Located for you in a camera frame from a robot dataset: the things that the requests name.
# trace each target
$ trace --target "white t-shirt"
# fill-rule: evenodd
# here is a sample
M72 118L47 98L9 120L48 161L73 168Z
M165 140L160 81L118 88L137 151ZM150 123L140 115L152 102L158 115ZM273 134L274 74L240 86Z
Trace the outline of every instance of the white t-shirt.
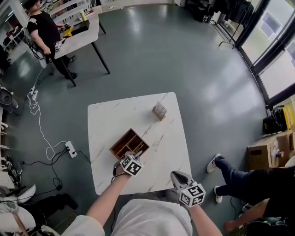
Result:
M62 236L104 236L101 224L78 216ZM133 199L120 211L112 236L191 236L188 212L178 204Z

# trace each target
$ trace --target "white table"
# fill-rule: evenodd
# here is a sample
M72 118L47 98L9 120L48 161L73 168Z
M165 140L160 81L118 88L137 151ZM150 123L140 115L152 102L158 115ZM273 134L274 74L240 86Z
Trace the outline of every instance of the white table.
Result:
M110 74L109 68L106 65L105 60L103 59L101 53L99 52L95 41L98 38L98 30L99 30L99 19L98 19L98 15L94 14L90 17L87 18L89 20L89 29L81 32L79 34L76 34L72 37L69 37L65 40L63 47L61 48L61 50L57 51L55 53L54 58L58 59L61 58L69 53L72 53L88 44L92 44L95 52L97 53L98 57L100 58L102 64L104 65L106 71ZM75 25L79 23L76 21L73 21L72 23L70 23L71 26ZM69 73L69 77L73 83L74 86L76 86L76 83L74 82L74 80L71 78L71 75Z
M159 121L152 112L157 101L166 107ZM173 188L172 171L191 175L183 123L175 93L154 94L92 104L88 107L88 141L95 191L100 195L110 184L117 159L110 147L130 128L147 143L141 156L144 167L121 194Z

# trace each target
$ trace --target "cardboard box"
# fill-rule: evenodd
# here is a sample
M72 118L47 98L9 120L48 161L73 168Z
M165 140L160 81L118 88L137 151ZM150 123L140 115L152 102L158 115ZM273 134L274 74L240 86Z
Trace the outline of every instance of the cardboard box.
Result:
M267 136L248 146L248 158L251 170L285 166L294 155L295 133L288 130Z

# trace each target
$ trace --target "white shelf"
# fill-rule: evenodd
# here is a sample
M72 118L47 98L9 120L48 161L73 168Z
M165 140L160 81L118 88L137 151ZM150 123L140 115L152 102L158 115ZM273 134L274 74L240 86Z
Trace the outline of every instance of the white shelf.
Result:
M60 5L60 6L56 7L56 8L54 8L52 11L48 12L48 14L50 16L52 16L52 15L58 13L59 11L65 9L65 8L71 6L71 5L74 5L76 3L79 3L79 2L85 2L85 0L71 0L71 1L68 1L67 3L65 3L63 5Z
M76 14L76 13L78 13L80 11L84 11L86 9L88 9L87 4L80 5L80 6L74 8L74 9L68 11L68 12L65 12L64 14L60 15L59 17L56 17L55 19L53 19L53 21L55 23L61 22L62 20L70 17L71 15L74 15L74 14Z

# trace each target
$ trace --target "clothing rack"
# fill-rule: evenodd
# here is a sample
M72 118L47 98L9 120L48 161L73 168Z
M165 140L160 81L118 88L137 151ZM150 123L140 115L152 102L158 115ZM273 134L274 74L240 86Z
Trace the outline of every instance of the clothing rack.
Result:
M243 21L244 21L244 19L245 19L245 16L247 15L247 13L248 13L248 11L249 11L249 9L250 9L251 3L252 3L252 0L249 1L249 6L248 6L248 8L247 8L247 10L246 10L246 12L245 12L245 14L244 14L244 16L243 16L243 19L242 19L241 22L238 24L238 27L237 27L236 30L234 31L233 35L230 37L230 40L229 40L228 42L227 42L227 41L222 41L222 42L218 45L218 47L220 47L221 44L223 44L223 43L228 43L228 44L231 44L231 45L232 45L232 49L234 49L235 44L232 43L231 41L232 41L232 39L234 38L235 33L237 32L237 30L238 30L238 28L240 27L240 25L243 23Z

